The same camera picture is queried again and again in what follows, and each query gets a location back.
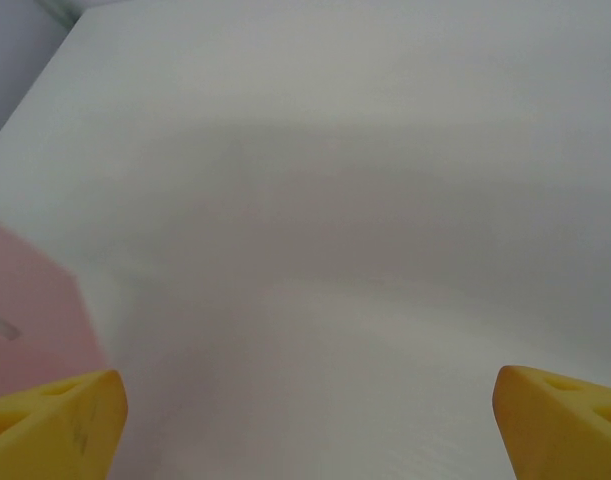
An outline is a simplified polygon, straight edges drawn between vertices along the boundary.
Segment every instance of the yellow object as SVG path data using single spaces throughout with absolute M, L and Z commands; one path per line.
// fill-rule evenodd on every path
M 504 367 L 493 405 L 518 480 L 611 480 L 611 388 Z
M 126 417 L 113 370 L 0 397 L 0 480 L 104 480 Z

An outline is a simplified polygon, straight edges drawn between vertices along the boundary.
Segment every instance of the gray wall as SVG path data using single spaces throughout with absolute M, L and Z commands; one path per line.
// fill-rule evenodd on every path
M 0 0 L 0 129 L 66 35 L 32 0 Z

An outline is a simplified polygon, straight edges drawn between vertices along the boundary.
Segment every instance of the pink panel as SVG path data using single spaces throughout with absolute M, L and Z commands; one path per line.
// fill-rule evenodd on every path
M 105 366 L 75 278 L 0 226 L 0 395 Z

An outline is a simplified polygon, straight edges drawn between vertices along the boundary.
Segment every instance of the white surface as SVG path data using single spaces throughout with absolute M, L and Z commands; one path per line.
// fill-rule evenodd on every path
M 131 2 L 0 134 L 121 368 L 114 478 L 512 478 L 501 365 L 611 384 L 611 3 Z
M 66 35 L 33 0 L 0 0 L 0 129 Z

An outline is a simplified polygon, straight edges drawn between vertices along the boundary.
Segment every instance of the white backdrop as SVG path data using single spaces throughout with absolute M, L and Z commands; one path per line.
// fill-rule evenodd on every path
M 92 9 L 0 219 L 122 369 L 116 478 L 511 478 L 502 364 L 611 384 L 611 2 Z

